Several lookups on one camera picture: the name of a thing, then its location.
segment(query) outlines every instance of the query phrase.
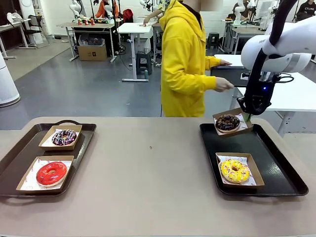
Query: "orange jacket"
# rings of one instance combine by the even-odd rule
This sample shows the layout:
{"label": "orange jacket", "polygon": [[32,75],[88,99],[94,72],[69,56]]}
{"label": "orange jacket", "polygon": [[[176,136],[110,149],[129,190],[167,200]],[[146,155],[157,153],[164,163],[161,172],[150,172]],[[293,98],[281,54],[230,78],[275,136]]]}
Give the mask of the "orange jacket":
{"label": "orange jacket", "polygon": [[[118,8],[118,5],[117,3],[114,1],[114,4],[115,4],[115,17],[118,17],[119,16],[119,8]],[[99,5],[99,10],[97,12],[97,14],[95,15],[96,18],[104,18],[105,16],[105,10],[104,10],[104,1],[102,0],[100,2],[100,5]]]}

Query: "tray rim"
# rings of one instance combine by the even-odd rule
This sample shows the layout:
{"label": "tray rim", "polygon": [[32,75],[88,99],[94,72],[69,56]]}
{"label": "tray rim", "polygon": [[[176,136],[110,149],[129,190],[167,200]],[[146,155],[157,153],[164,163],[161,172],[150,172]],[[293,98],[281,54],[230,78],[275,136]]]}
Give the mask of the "tray rim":
{"label": "tray rim", "polygon": [[294,169],[294,167],[291,165],[291,163],[286,159],[285,155],[283,155],[283,153],[280,151],[280,149],[277,147],[277,145],[274,143],[274,141],[273,141],[273,140],[269,137],[269,135],[265,132],[265,130],[263,129],[263,127],[262,127],[260,124],[257,124],[257,123],[254,123],[254,124],[253,124],[253,128],[259,127],[259,128],[262,129],[262,131],[264,132],[264,134],[268,137],[268,139],[273,143],[273,145],[276,147],[276,149],[284,156],[284,158],[286,159],[286,161],[289,163],[289,165],[292,167],[292,169],[296,172],[296,175],[301,179],[302,183],[304,183],[304,185],[306,186],[307,191],[306,191],[305,193],[303,193],[303,194],[286,194],[286,195],[277,195],[277,194],[276,194],[276,195],[273,195],[273,194],[268,194],[268,195],[265,195],[265,194],[232,194],[232,193],[227,193],[227,192],[225,192],[224,190],[222,190],[222,188],[219,186],[219,182],[218,182],[218,180],[217,180],[217,177],[216,177],[215,172],[214,172],[214,167],[213,167],[213,164],[212,164],[212,162],[211,162],[211,157],[210,157],[210,155],[209,155],[209,152],[208,152],[207,149],[206,149],[205,140],[204,140],[204,138],[203,138],[202,126],[205,125],[205,124],[207,124],[207,125],[213,125],[213,126],[214,126],[214,124],[213,124],[213,123],[201,123],[201,124],[199,125],[199,128],[200,128],[200,135],[201,135],[202,140],[203,140],[203,143],[204,143],[204,148],[205,148],[205,151],[206,151],[206,153],[207,153],[207,156],[208,156],[210,165],[211,165],[211,167],[212,167],[212,171],[213,171],[213,175],[214,175],[214,179],[215,179],[216,186],[217,186],[218,190],[220,190],[222,193],[224,193],[224,194],[226,194],[226,195],[228,195],[228,196],[257,197],[257,198],[301,197],[301,196],[305,196],[305,195],[308,194],[309,188],[308,188],[308,186],[306,185],[306,183],[304,182],[304,180],[303,180],[303,179],[301,178],[301,176],[297,173],[297,171]]}
{"label": "tray rim", "polygon": [[[28,133],[29,133],[32,129],[34,129],[34,128],[36,128],[36,127],[41,127],[41,126],[43,126],[43,125],[52,127],[52,126],[55,126],[55,125],[60,125],[60,124],[62,124],[62,123],[73,123],[73,124],[75,124],[75,125],[82,125],[81,132],[87,131],[87,130],[84,130],[84,126],[93,125],[93,126],[94,126],[93,130],[89,130],[89,131],[92,132],[92,135],[91,135],[91,137],[87,140],[87,148],[88,148],[88,146],[89,146],[89,144],[90,144],[90,141],[91,141],[91,138],[92,138],[93,135],[94,135],[94,132],[95,132],[95,129],[96,129],[97,125],[96,125],[95,123],[79,123],[79,122],[74,121],[74,120],[64,119],[64,120],[60,120],[60,121],[58,121],[58,122],[56,122],[56,123],[36,123],[36,124],[34,124],[34,125],[31,126],[25,133],[23,133],[22,136],[20,136],[20,139],[18,139],[18,140],[15,141],[15,144],[13,145],[13,147],[12,147],[9,151],[7,151],[7,152],[4,154],[3,158],[4,158],[5,156],[7,156],[11,151],[13,151],[14,148],[16,147],[17,143],[20,142],[23,138],[25,138],[25,137],[28,135]],[[82,157],[84,157],[85,152],[86,152],[86,149],[83,151]],[[69,172],[70,172],[72,169],[74,169],[74,163],[72,163],[72,166],[71,166],[71,168],[69,169]],[[71,182],[72,182],[72,180],[73,180],[73,178],[74,178],[76,172],[77,172],[77,169],[75,170],[74,174],[73,174],[71,177],[67,177],[67,178],[70,178],[69,186],[70,186],[70,184],[71,184]],[[62,192],[60,192],[60,193],[55,193],[55,194],[52,193],[52,195],[28,195],[28,194],[23,194],[23,195],[6,195],[6,194],[0,194],[0,197],[1,197],[1,198],[21,198],[21,199],[58,197],[58,196],[64,194],[64,193],[68,190],[69,186],[66,187]]]}

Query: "stool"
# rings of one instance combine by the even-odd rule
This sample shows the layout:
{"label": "stool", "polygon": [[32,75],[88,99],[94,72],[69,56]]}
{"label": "stool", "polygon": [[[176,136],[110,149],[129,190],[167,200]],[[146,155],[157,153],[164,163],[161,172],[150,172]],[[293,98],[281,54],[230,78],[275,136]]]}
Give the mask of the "stool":
{"label": "stool", "polygon": [[210,48],[211,46],[218,47],[219,33],[209,33],[207,38],[206,47]]}
{"label": "stool", "polygon": [[[141,63],[142,59],[146,59],[146,63]],[[152,58],[149,53],[137,53],[136,54],[136,74],[141,74],[147,69],[148,74],[152,74]]]}

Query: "hand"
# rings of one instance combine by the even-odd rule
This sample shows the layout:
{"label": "hand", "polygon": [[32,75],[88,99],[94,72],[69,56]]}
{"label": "hand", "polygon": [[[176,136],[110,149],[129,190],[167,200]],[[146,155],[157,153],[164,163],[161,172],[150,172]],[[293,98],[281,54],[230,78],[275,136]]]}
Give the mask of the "hand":
{"label": "hand", "polygon": [[149,18],[148,16],[146,16],[145,19],[144,19],[144,23],[143,23],[143,24],[145,25],[145,24],[147,24],[149,21],[150,21],[150,18]]}
{"label": "hand", "polygon": [[223,59],[219,63],[219,66],[229,66],[229,65],[231,65],[231,63],[229,63],[229,62],[227,62],[227,61],[225,61]]}
{"label": "hand", "polygon": [[234,85],[227,81],[225,78],[216,77],[216,88],[217,92],[224,92],[225,90],[233,89]]}

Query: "person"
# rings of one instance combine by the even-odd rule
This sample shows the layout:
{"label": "person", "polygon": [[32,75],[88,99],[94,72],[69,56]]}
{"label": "person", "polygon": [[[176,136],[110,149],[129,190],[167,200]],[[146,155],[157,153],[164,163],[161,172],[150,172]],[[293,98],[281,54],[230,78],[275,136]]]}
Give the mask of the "person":
{"label": "person", "polygon": [[158,8],[154,12],[145,17],[143,24],[147,24],[150,21],[150,19],[154,17],[158,17],[158,19],[160,19],[161,17],[159,17],[159,15],[163,14],[167,10],[169,4],[170,0],[160,0]]}
{"label": "person", "polygon": [[[248,6],[248,1],[247,0],[243,0],[243,5],[245,6],[245,11],[241,12],[241,20],[248,20],[249,19],[249,8],[247,8]],[[238,7],[238,2],[234,5],[233,7],[233,20],[235,20],[236,16],[235,16],[235,8]]]}
{"label": "person", "polygon": [[296,20],[301,21],[315,15],[316,4],[314,0],[307,0],[303,3],[296,14]]}
{"label": "person", "polygon": [[[107,13],[106,13],[106,11],[105,11],[105,9],[104,9],[104,6],[105,5],[109,5],[108,4],[108,1],[109,0],[101,0],[101,2],[100,2],[100,5],[99,5],[99,10],[98,10],[98,12],[97,12],[97,14],[95,14],[95,17],[96,18],[104,18],[104,17],[107,17]],[[117,3],[115,2],[115,1],[113,1],[114,2],[114,4],[115,4],[115,17],[117,18],[118,16],[119,16],[119,8],[118,8],[118,5],[117,5]]]}
{"label": "person", "polygon": [[212,2],[215,0],[172,0],[159,21],[163,30],[161,103],[166,117],[202,117],[205,91],[234,87],[224,78],[205,75],[211,67],[230,65],[205,55],[206,36],[199,12],[202,5]]}

